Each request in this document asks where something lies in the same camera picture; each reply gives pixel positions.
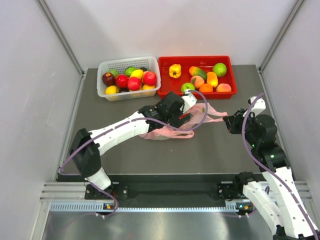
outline dark gray table surface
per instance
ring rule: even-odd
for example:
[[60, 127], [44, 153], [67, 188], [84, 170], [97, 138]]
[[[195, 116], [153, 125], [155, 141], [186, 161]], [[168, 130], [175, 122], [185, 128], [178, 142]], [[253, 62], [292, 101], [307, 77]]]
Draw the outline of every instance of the dark gray table surface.
[[[231, 99], [209, 100], [219, 112], [233, 115], [248, 107], [248, 98], [263, 92], [255, 65], [232, 66], [238, 92]], [[89, 69], [84, 81], [72, 137], [79, 129], [88, 131], [114, 124], [145, 105], [154, 105], [159, 96], [109, 102], [97, 94], [97, 69]], [[228, 133], [224, 122], [205, 123], [191, 139], [145, 140], [131, 138], [101, 156], [109, 174], [197, 174], [240, 173], [259, 170], [248, 156], [240, 135]], [[71, 162], [65, 173], [78, 173]]]

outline orange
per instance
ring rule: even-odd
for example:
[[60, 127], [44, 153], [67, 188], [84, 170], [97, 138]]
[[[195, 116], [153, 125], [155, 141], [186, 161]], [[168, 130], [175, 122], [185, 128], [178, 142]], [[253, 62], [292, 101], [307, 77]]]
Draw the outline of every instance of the orange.
[[209, 83], [204, 83], [199, 88], [199, 92], [201, 92], [201, 93], [211, 93], [213, 91], [214, 91], [214, 89]]

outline fruit basket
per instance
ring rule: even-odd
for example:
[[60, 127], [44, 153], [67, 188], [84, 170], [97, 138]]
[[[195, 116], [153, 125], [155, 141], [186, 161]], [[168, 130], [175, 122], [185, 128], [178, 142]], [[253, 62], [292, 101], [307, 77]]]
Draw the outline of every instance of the fruit basket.
[[[164, 98], [169, 92], [174, 92], [182, 96], [181, 86], [184, 83], [189, 83], [191, 75], [189, 68], [192, 66], [199, 67], [206, 73], [212, 72], [213, 66], [217, 63], [223, 63], [226, 66], [226, 74], [218, 77], [219, 84], [229, 84], [231, 91], [217, 92], [204, 92], [203, 95], [207, 99], [230, 99], [237, 93], [237, 86], [232, 70], [230, 58], [228, 56], [162, 56], [159, 57], [159, 69], [161, 75], [161, 87], [158, 90], [158, 95]], [[179, 78], [172, 78], [169, 76], [169, 68], [173, 64], [181, 65], [181, 76]], [[202, 99], [199, 94], [194, 94], [197, 99]]]
[[[115, 69], [119, 74], [123, 74], [129, 67], [147, 68], [154, 72], [157, 76], [157, 82], [155, 88], [148, 90], [138, 90], [129, 92], [120, 92], [115, 94], [105, 94], [107, 86], [102, 81], [102, 76], [110, 69]], [[154, 96], [157, 90], [161, 87], [160, 70], [157, 59], [153, 56], [134, 57], [126, 59], [118, 59], [111, 61], [104, 61], [99, 64], [97, 72], [97, 84], [96, 89], [100, 97], [107, 99], [108, 101], [118, 101], [125, 99], [135, 99]]]

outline pink plastic bag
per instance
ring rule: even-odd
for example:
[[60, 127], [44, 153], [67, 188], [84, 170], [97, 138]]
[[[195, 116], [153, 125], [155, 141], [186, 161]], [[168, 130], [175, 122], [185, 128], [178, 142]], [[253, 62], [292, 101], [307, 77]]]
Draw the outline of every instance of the pink plastic bag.
[[[212, 123], [212, 122], [223, 122], [222, 117], [228, 116], [226, 112], [218, 112], [216, 111], [209, 103], [208, 106], [208, 114], [203, 123]], [[192, 114], [192, 118], [190, 121], [183, 124], [180, 129], [190, 129], [194, 125], [200, 123], [201, 119], [204, 117], [205, 104], [204, 103], [196, 103], [192, 108], [190, 108], [186, 114]], [[208, 115], [217, 116], [220, 118], [213, 119]], [[144, 139], [150, 140], [167, 140], [167, 139], [190, 139], [195, 135], [194, 131], [178, 131], [173, 130], [167, 126], [164, 126], [160, 129], [155, 129], [151, 132], [141, 134], [140, 137]]]

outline plastic fruit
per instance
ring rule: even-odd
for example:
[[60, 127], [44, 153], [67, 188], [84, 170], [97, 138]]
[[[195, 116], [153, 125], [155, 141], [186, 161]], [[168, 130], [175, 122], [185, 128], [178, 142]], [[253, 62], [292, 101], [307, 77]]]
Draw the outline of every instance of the plastic fruit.
[[126, 89], [128, 87], [128, 80], [129, 78], [124, 74], [119, 74], [115, 78], [116, 85], [121, 89]]
[[157, 84], [157, 75], [153, 71], [147, 71], [143, 77], [143, 83], [149, 86]]
[[180, 64], [173, 64], [169, 67], [169, 76], [178, 79], [181, 76], [181, 65]]
[[105, 94], [106, 95], [109, 95], [109, 94], [117, 94], [119, 92], [119, 89], [117, 86], [115, 85], [112, 85], [112, 86], [108, 86], [106, 89], [105, 89]]
[[131, 91], [138, 91], [140, 90], [142, 85], [142, 81], [137, 77], [130, 77], [128, 80], [128, 89]]
[[205, 83], [205, 80], [200, 76], [192, 76], [190, 79], [190, 83], [194, 85], [196, 89], [200, 88], [202, 84]]
[[109, 87], [116, 84], [116, 78], [111, 72], [106, 72], [102, 75], [102, 82]]
[[148, 73], [148, 72], [149, 72], [149, 71], [144, 71], [144, 72], [143, 72], [142, 82], [144, 82], [144, 77], [145, 77], [146, 73]]
[[149, 90], [149, 89], [155, 89], [155, 88], [156, 88], [155, 85], [149, 86], [149, 85], [145, 84], [145, 85], [143, 85], [142, 90]]
[[228, 83], [220, 83], [219, 86], [216, 87], [216, 91], [223, 93], [223, 92], [231, 92], [231, 86]]
[[210, 84], [213, 88], [218, 86], [218, 76], [213, 71], [207, 72], [206, 83]]
[[181, 92], [184, 93], [186, 90], [196, 90], [195, 86], [191, 82], [186, 82], [181, 86]]
[[136, 77], [138, 79], [142, 79], [143, 76], [144, 76], [144, 71], [142, 71], [141, 69], [137, 69], [131, 73], [130, 78]]
[[115, 78], [119, 75], [118, 71], [115, 70], [115, 69], [109, 69], [108, 72], [109, 72], [109, 73], [112, 73]]
[[197, 67], [197, 66], [192, 66], [189, 68], [189, 73], [191, 74], [191, 76], [200, 76], [202, 77], [204, 80], [207, 80], [207, 74], [205, 71], [203, 71], [201, 68]]
[[140, 67], [139, 69], [141, 69], [142, 71], [144, 71], [144, 72], [147, 72], [147, 71], [149, 71], [149, 69], [148, 68], [146, 68], [146, 67]]
[[219, 62], [214, 65], [212, 72], [214, 72], [218, 77], [223, 77], [227, 73], [227, 66]]
[[130, 75], [134, 70], [137, 70], [137, 69], [134, 66], [130, 66], [124, 71], [124, 75], [126, 75], [127, 77], [130, 77]]
[[[139, 89], [139, 90], [142, 90], [142, 87], [140, 87], [140, 89]], [[134, 90], [134, 91], [129, 90], [129, 92], [135, 92], [135, 91], [137, 91], [137, 90]], [[140, 94], [139, 94], [139, 93], [136, 93], [135, 95], [132, 95], [132, 96], [140, 96]]]
[[119, 93], [126, 93], [129, 92], [127, 88], [119, 88]]
[[199, 92], [201, 93], [212, 93], [213, 91], [214, 88], [209, 83], [202, 84], [199, 88]]

